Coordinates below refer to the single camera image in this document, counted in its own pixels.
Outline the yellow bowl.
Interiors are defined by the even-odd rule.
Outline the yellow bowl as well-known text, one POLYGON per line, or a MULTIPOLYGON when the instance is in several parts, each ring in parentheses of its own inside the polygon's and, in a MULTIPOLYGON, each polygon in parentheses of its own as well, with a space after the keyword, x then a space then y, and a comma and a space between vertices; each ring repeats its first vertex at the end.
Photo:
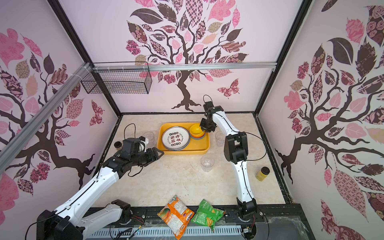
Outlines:
POLYGON ((199 134, 199 133, 202 133, 202 132, 205 132, 204 130, 202 130, 201 126, 200 126, 200 123, 196 123, 196 124, 193 124, 190 129, 189 129, 189 132, 190 133, 193 133, 193 134, 199 134))

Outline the orange bowl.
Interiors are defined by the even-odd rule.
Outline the orange bowl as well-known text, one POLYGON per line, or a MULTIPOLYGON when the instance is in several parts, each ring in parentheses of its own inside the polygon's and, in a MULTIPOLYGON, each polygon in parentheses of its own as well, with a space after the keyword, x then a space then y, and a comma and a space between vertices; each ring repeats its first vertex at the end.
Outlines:
POLYGON ((199 137, 205 136, 205 134, 206 134, 205 132, 202 132, 202 133, 199 133, 199 134, 190 133, 190 136, 199 138, 199 137))

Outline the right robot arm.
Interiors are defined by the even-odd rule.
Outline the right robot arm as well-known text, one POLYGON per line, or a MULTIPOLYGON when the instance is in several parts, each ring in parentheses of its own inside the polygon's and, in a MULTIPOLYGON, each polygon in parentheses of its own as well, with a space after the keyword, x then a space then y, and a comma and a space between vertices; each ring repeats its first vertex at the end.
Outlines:
POLYGON ((230 122, 221 106, 212 101, 205 102, 205 117, 201 120, 202 130, 210 133, 216 128, 225 136, 224 156, 232 164, 237 183, 237 207, 240 219, 248 220, 257 212, 257 202, 252 193, 248 176, 247 158, 249 154, 248 138, 230 122))

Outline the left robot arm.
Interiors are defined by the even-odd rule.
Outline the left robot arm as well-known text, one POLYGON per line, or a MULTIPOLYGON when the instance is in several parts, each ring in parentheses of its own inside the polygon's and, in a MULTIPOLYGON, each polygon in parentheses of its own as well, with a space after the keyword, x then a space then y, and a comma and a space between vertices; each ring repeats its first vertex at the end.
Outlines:
POLYGON ((159 160, 164 152, 147 148, 145 137, 127 138, 122 148, 107 159, 98 173, 75 195, 54 211, 45 210, 37 218, 38 240, 85 240, 111 223, 128 224, 132 219, 130 204, 115 200, 103 209, 86 215, 99 197, 132 167, 144 168, 159 160))

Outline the clear cup right of bin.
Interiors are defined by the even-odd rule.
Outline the clear cup right of bin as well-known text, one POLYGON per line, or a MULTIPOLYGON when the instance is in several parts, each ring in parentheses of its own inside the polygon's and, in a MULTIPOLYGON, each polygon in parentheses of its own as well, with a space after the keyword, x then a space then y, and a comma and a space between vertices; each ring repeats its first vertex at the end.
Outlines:
POLYGON ((221 131, 216 132, 215 138, 216 138, 216 144, 218 147, 223 147, 225 145, 226 136, 223 134, 223 132, 221 131))

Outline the clear cup of bin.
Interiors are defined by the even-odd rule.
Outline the clear cup of bin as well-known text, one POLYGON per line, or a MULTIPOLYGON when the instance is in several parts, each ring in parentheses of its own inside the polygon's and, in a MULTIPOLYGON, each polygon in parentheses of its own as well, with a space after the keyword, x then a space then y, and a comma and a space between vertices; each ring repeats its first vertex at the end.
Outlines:
POLYGON ((223 132, 221 131, 216 132, 215 138, 216 138, 216 144, 218 147, 223 147, 225 145, 226 136, 223 134, 223 132))
POLYGON ((155 134, 154 134, 153 132, 144 132, 144 133, 142 134, 142 136, 145 137, 146 139, 148 139, 148 144, 147 144, 147 146, 148 146, 149 148, 152 148, 152 147, 155 146, 155 140, 156 140, 156 138, 155 138, 155 134))

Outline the clear cup left of bin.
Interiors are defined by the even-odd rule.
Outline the clear cup left of bin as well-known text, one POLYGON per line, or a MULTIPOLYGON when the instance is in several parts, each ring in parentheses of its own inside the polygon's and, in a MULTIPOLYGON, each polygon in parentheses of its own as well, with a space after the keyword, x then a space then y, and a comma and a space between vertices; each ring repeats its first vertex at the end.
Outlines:
POLYGON ((156 140, 156 138, 155 138, 155 134, 154 134, 153 132, 144 132, 144 133, 142 134, 142 136, 145 137, 146 139, 148 139, 148 144, 147 144, 147 146, 148 146, 149 148, 152 148, 152 147, 155 146, 155 140, 156 140))

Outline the yellow plastic bin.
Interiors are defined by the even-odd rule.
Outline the yellow plastic bin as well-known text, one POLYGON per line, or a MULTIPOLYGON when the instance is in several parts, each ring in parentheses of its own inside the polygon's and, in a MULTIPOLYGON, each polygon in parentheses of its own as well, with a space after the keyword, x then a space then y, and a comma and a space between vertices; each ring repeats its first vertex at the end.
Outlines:
POLYGON ((182 123, 165 123, 161 126, 159 131, 159 137, 156 144, 157 149, 163 151, 165 155, 203 155, 210 148, 210 137, 206 133, 204 139, 202 140, 193 140, 191 138, 190 143, 186 148, 181 151, 169 151, 162 144, 162 135, 163 133, 171 127, 179 126, 187 129, 189 131, 190 127, 196 123, 193 122, 182 122, 182 123))

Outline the clear cup near bowls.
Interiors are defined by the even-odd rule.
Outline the clear cup near bowls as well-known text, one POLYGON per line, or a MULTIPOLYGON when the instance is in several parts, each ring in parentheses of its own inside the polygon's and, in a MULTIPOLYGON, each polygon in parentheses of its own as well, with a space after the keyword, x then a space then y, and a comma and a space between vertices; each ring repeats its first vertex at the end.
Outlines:
POLYGON ((201 167, 204 172, 210 172, 215 164, 215 159, 211 155, 204 155, 201 158, 201 167))

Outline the black-capped bottle left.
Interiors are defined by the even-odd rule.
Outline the black-capped bottle left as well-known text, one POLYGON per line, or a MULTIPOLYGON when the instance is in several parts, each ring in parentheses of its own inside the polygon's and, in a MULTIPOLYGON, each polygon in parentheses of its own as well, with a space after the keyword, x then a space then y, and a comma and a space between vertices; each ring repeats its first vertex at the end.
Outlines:
POLYGON ((116 142, 114 143, 114 148, 115 148, 117 151, 121 150, 122 147, 123 147, 123 143, 122 143, 122 142, 120 142, 120 141, 116 141, 116 142))

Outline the orange snack bag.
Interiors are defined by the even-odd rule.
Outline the orange snack bag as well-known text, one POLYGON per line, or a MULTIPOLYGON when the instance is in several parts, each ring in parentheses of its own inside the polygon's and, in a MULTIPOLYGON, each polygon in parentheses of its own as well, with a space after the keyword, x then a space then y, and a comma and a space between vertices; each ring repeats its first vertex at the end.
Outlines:
POLYGON ((195 212, 188 208, 177 195, 157 213, 157 216, 171 229, 177 240, 182 238, 194 215, 195 212))

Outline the yellow jar black lid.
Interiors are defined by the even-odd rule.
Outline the yellow jar black lid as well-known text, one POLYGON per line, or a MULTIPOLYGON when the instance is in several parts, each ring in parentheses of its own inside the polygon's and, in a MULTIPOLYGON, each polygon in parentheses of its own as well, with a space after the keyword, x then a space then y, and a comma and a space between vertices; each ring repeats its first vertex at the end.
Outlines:
POLYGON ((256 178, 260 182, 262 182, 270 173, 270 169, 268 167, 262 167, 260 171, 257 173, 256 178))

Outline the green snack bag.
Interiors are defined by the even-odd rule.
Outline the green snack bag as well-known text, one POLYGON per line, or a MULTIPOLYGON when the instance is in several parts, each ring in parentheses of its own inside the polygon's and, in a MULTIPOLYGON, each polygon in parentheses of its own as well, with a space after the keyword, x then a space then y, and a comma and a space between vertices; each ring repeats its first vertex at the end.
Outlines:
POLYGON ((209 202, 203 199, 191 222, 209 227, 211 231, 214 232, 216 222, 219 221, 225 213, 226 211, 214 208, 209 202))

